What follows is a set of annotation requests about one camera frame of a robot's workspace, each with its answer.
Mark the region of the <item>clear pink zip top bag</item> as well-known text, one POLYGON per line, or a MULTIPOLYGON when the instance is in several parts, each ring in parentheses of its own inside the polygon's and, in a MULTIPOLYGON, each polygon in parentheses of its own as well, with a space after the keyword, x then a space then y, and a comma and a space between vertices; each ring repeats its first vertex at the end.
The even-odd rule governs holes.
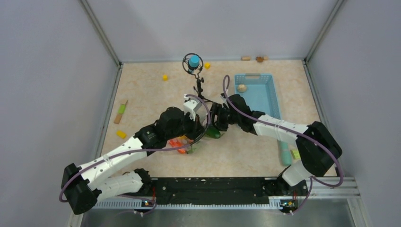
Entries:
POLYGON ((208 116, 204 111, 201 111, 200 114, 196 114, 196 120, 194 123, 195 123, 195 125, 192 128, 192 131, 184 135, 188 138, 188 140, 181 140, 182 143, 185 143, 185 145, 183 147, 179 147, 179 148, 188 148, 191 144, 200 142, 200 140, 203 137, 209 138, 209 137, 205 136, 205 132, 209 126, 207 126, 208 116))

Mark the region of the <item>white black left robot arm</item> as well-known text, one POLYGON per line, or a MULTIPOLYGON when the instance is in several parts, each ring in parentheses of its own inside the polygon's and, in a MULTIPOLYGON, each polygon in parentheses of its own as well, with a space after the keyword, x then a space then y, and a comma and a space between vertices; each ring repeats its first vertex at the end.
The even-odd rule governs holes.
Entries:
POLYGON ((152 188, 151 178, 144 169, 127 175, 114 174, 127 165, 148 157, 155 152, 171 151, 167 142, 186 136, 199 141, 210 126, 211 116, 206 115, 206 125, 194 108, 182 111, 169 107, 154 123, 141 128, 122 145, 101 157, 80 166, 66 166, 61 182, 59 201, 68 203, 74 214, 83 214, 99 201, 125 193, 147 195, 152 188))

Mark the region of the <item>dark green cucumber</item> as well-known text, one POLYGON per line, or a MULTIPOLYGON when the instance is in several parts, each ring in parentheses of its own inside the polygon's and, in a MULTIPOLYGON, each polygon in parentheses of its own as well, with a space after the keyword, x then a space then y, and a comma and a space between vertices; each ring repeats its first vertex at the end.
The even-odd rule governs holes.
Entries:
POLYGON ((205 132, 205 136, 212 138, 212 139, 219 139, 221 138, 221 133, 218 129, 214 126, 209 126, 205 132))

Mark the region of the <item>smooth orange carrot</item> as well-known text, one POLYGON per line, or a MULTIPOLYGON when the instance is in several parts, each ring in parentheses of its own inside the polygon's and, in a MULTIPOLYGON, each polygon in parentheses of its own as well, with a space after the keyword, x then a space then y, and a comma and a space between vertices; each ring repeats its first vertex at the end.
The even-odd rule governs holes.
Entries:
POLYGON ((177 152, 180 154, 188 154, 188 150, 187 148, 179 148, 179 147, 183 147, 185 145, 185 143, 182 143, 182 141, 180 139, 171 139, 168 141, 169 145, 173 148, 178 148, 177 152))

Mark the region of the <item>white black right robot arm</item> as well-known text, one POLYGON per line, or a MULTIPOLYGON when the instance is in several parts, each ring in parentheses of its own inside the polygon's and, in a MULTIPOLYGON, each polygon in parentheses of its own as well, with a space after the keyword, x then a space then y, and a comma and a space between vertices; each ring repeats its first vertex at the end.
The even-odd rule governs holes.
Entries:
POLYGON ((338 159, 342 149, 321 122, 305 125, 274 118, 251 110, 238 94, 229 96, 224 104, 213 104, 210 114, 212 125, 220 131, 234 124, 244 132, 272 137, 297 148, 300 160, 278 176, 277 188, 281 194, 290 195, 298 183, 324 176, 333 165, 340 167, 338 159))

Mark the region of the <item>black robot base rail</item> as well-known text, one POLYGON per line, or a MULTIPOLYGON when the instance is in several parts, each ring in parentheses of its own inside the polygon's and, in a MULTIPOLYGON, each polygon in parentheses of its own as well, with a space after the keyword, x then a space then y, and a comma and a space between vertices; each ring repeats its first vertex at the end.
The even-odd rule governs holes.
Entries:
POLYGON ((289 186, 275 177, 160 177, 128 196, 155 199, 157 205, 268 204, 274 196, 290 199, 307 195, 306 181, 289 186))

